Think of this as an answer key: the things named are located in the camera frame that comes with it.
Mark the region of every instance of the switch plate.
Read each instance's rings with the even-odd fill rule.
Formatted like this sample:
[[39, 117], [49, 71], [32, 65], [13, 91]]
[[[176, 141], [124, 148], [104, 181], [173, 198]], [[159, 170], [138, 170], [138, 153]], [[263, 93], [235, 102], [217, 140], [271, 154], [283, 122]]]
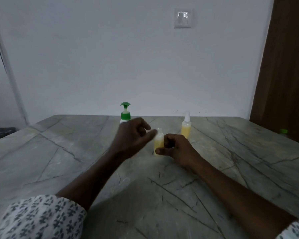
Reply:
[[191, 28], [193, 19], [193, 9], [174, 9], [174, 28]]

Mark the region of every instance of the table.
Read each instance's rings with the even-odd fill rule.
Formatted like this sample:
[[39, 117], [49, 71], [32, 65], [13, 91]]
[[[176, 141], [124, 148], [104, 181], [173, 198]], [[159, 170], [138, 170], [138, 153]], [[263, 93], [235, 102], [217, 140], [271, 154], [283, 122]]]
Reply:
[[[164, 134], [183, 118], [144, 117]], [[119, 116], [56, 115], [0, 139], [0, 217], [20, 199], [55, 194], [111, 144]], [[191, 117], [192, 146], [213, 166], [299, 217], [299, 144], [238, 117]], [[247, 238], [195, 175], [149, 143], [100, 192], [82, 238]]]

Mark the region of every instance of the brown door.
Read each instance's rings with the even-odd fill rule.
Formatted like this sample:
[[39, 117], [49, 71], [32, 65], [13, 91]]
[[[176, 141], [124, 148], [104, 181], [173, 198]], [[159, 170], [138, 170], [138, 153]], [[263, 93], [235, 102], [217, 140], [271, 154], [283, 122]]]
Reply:
[[299, 142], [299, 0], [275, 0], [250, 121]]

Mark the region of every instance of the forearm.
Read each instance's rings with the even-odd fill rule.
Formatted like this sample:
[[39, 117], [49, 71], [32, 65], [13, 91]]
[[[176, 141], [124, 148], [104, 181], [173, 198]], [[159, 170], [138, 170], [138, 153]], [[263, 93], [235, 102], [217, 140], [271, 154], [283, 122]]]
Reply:
[[196, 158], [193, 171], [226, 205], [251, 238], [274, 239], [296, 217], [265, 200], [215, 169], [202, 157]]
[[116, 156], [105, 154], [86, 172], [61, 189], [56, 196], [72, 200], [88, 211], [100, 190], [121, 163], [122, 161]]

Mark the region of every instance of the person's left hand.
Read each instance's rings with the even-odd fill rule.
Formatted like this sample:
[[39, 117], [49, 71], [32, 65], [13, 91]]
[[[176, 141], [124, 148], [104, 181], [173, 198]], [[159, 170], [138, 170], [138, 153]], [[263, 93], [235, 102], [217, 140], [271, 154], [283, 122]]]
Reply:
[[122, 161], [132, 157], [155, 137], [155, 129], [146, 133], [145, 130], [150, 129], [141, 117], [121, 123], [108, 153]]

